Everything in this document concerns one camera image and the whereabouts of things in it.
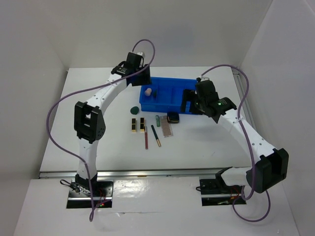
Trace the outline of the beige makeup sponge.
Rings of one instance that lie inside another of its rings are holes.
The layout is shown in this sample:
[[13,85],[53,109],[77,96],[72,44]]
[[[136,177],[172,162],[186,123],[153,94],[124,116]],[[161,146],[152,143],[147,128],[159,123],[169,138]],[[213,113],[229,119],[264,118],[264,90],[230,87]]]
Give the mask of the beige makeup sponge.
[[147,88],[147,89],[144,91],[144,94],[145,94],[146,97],[151,96],[151,94],[152,94],[152,89],[151,89],[151,88]]

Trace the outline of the black compact case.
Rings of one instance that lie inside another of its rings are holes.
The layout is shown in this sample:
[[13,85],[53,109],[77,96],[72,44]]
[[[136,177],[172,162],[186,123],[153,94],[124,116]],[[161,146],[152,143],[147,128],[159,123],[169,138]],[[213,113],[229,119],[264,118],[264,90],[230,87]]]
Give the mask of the black compact case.
[[167,122],[168,123],[174,123],[177,124],[179,123],[180,118],[179,118],[179,114],[177,112],[168,112],[167,113]]

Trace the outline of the dark green powder puff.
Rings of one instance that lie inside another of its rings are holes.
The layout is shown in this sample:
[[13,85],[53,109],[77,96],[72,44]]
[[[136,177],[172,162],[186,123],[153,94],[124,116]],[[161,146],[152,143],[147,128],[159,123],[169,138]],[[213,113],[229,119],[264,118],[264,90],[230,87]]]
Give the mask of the dark green powder puff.
[[139,109],[139,107],[137,107],[137,106],[133,106],[133,107],[130,109],[130,113],[131,113],[132,115],[137,115],[137,114],[139,113],[139,111],[140,111],[140,109]]

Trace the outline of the clear eyeshadow palette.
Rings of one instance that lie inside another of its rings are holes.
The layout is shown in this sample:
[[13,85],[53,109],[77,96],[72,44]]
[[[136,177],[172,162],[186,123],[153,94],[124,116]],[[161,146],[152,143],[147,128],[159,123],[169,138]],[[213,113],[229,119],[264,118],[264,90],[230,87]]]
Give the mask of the clear eyeshadow palette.
[[172,137],[173,131],[172,131],[170,123],[167,121],[167,116],[160,116],[159,121],[160,121],[160,126],[162,129],[163,136],[165,138]]

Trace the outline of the green lip balm tube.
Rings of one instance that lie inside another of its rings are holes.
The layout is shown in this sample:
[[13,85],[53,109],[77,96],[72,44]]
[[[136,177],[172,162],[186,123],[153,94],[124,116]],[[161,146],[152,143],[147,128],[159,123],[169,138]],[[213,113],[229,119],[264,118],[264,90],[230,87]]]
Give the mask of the green lip balm tube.
[[157,125],[157,127],[160,127],[160,118],[159,118],[159,115],[156,115],[156,125]]

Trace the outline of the black gold lipstick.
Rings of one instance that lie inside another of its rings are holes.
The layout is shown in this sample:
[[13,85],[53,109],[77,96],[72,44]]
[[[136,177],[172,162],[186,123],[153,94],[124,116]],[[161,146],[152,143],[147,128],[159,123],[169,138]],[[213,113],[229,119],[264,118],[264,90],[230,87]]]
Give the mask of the black gold lipstick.
[[131,119],[131,131],[136,132],[137,125],[136,125],[136,118]]
[[140,131],[145,132],[145,119],[140,118]]

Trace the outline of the dark green gold pencil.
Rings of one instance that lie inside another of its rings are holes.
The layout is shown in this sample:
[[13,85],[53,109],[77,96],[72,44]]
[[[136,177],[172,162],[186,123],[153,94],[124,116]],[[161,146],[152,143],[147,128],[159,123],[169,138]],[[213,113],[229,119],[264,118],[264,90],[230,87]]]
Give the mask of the dark green gold pencil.
[[159,140],[159,138],[158,138],[158,135],[157,135],[157,132],[156,132],[156,130],[155,130],[154,125],[151,125],[151,129],[152,129],[152,132],[153,132],[153,134],[154,134],[154,137],[155,137],[155,140],[156,140],[156,142],[157,142],[158,147],[161,147],[161,142],[160,142],[160,140]]

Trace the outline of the red lip gloss tube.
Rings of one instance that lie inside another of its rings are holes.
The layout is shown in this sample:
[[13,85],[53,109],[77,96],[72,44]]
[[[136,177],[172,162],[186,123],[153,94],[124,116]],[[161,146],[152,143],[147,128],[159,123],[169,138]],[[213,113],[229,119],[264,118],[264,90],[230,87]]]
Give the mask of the red lip gloss tube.
[[145,131],[145,149],[148,150],[148,133],[147,133],[147,127],[144,127]]

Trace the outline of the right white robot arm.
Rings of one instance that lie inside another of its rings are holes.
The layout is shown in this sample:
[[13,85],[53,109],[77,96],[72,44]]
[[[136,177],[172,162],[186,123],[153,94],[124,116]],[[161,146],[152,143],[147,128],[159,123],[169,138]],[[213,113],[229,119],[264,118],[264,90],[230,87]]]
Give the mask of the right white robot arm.
[[263,193],[286,178],[289,155],[284,148],[276,149],[241,116],[229,98],[219,98],[212,81],[198,78],[195,89],[183,91],[181,111],[190,103],[189,112],[212,118],[238,142],[249,157],[251,166],[227,167],[216,174],[215,188],[221,193],[231,186],[250,186]]

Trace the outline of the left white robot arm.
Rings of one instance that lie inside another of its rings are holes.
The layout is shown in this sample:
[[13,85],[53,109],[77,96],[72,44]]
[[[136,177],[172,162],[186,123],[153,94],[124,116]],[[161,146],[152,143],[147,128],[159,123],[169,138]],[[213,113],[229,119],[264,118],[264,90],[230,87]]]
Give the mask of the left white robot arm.
[[82,158],[75,181],[84,195],[92,196],[97,191],[97,146],[106,129],[103,117],[106,109],[128,85],[150,83],[150,66],[144,63],[144,53],[129,52],[126,60],[112,69],[107,80],[108,86],[87,101],[75,104],[74,130],[79,139],[79,156]]

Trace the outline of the blue plastic organizer bin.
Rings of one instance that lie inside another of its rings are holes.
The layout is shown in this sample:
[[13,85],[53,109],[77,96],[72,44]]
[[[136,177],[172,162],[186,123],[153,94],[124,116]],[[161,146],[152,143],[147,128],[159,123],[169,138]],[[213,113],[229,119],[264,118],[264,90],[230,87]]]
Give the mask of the blue plastic organizer bin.
[[[180,106],[183,90],[195,90],[195,79],[152,77],[151,82],[150,85],[141,87],[139,96],[141,111],[155,113],[178,112],[191,115],[189,108],[182,112]],[[152,89],[152,94],[149,97],[144,94],[147,88]],[[155,90],[157,90],[157,98],[153,97]]]

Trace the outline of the front aluminium rail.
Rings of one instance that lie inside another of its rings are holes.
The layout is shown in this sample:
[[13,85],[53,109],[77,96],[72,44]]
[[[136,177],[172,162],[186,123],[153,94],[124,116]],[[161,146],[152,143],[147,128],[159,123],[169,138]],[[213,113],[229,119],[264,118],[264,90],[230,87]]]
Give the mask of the front aluminium rail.
[[[163,170],[124,170],[124,171],[99,171],[98,178],[142,178],[142,177],[190,177],[190,176],[214,176],[223,168],[201,168],[201,169],[163,169]],[[75,178],[75,171],[40,172],[39,179],[51,178]]]

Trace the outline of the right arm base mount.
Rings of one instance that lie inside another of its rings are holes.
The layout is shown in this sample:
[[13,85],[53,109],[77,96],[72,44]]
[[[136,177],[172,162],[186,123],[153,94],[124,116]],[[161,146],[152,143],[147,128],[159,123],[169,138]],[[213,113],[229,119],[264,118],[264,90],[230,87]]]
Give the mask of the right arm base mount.
[[241,198],[242,187],[238,185],[227,186],[217,179],[200,179],[195,188],[201,194],[202,206],[227,206],[245,205],[246,201]]

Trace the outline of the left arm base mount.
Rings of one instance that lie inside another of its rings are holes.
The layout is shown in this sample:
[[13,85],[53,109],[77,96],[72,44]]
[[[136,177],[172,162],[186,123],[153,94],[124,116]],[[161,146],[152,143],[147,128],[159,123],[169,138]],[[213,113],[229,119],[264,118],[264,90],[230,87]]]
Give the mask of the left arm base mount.
[[[60,180],[60,184],[68,187],[67,209],[91,208],[91,192],[74,181]],[[97,208],[111,208],[113,181],[100,181],[93,193],[93,202]]]

